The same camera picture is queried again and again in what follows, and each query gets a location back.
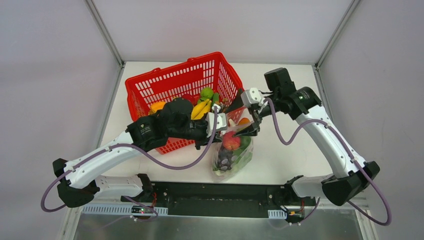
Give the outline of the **dark purple grape bunch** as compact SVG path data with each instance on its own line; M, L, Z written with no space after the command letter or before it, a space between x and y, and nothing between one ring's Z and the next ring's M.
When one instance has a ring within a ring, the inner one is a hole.
M228 150L225 147L221 147L218 151L218 159L216 167L221 171L228 171L231 169L233 163L234 153L232 150Z

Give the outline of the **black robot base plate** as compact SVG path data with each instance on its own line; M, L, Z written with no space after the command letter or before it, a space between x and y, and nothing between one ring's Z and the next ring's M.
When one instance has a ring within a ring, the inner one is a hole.
M222 184L154 181L132 197L155 203L169 216L269 218L270 211L283 217L288 209L312 207L313 197L297 197L283 185Z

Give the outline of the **green lettuce head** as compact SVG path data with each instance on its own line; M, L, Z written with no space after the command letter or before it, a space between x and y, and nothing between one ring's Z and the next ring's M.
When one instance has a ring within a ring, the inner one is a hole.
M240 136L240 138L241 145L239 149L233 151L234 157L232 158L233 163L230 170L222 171L217 168L218 151L221 147L223 147L223 142L217 146L217 152L212 162L212 171L217 176L229 178L230 176L238 173L252 160L254 150L252 138L250 136Z

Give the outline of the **clear zip top bag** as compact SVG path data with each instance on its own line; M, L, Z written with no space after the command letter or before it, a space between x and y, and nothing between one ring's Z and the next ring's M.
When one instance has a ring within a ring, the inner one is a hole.
M247 117L238 122L228 120L229 128L220 133L222 142L215 147L211 161L211 173L215 183L226 181L244 168L253 157L254 143L251 136L235 136L250 125Z

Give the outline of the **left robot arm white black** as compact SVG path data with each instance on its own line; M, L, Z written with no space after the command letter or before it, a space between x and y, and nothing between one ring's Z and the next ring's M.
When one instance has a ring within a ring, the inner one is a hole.
M91 153L70 161L55 160L52 165L59 198L69 208L108 197L119 197L125 202L149 201L154 190L145 173L112 177L105 172L139 154L148 156L149 151L165 146L170 138L192 140L197 149L209 149L213 143L219 143L220 132L228 127L226 114L219 106L196 116L192 116L193 111L188 100L176 98L155 113L138 118Z

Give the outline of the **red plastic shopping basket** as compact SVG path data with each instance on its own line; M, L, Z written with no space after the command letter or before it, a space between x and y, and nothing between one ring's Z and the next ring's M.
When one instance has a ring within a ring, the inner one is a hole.
M238 89L243 89L242 81L234 68L220 52L190 58L184 63L164 69L156 68L150 72L131 77L125 81L127 103L132 123L140 117L149 115L150 106L156 102L171 102L184 94L193 95L197 104L212 100L201 98L200 92L210 87L219 93L219 102L227 98L229 103L236 97ZM226 113L227 121L238 121L243 108ZM165 154L187 145L193 140L170 138L165 146L155 148Z

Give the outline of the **orange green mango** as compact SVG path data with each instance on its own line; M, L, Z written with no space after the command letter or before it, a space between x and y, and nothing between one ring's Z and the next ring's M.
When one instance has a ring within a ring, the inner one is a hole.
M238 121L237 125L242 126L242 125L247 125L247 124L250 124L250 123L251 123L251 121L250 121L249 118L243 117Z

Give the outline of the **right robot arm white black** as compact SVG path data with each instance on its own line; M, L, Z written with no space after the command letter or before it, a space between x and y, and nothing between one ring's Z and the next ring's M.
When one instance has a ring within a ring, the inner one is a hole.
M324 197L342 206L365 190L380 172L379 165L375 161L367 162L354 151L330 120L316 93L309 87L297 89L284 67L266 72L264 78L268 93L255 87L239 89L232 103L224 109L230 113L246 107L253 118L253 123L236 135L257 136L264 117L272 116L276 124L276 113L282 112L298 123L295 136L301 129L309 134L332 170L329 175L299 175L287 181L284 200L296 205L306 197Z

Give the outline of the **red apple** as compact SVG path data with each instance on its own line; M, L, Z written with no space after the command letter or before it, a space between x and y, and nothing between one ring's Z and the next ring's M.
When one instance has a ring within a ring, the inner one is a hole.
M241 146L241 138L239 136L234 136L235 131L226 132L222 137L222 146L229 150L235 151Z

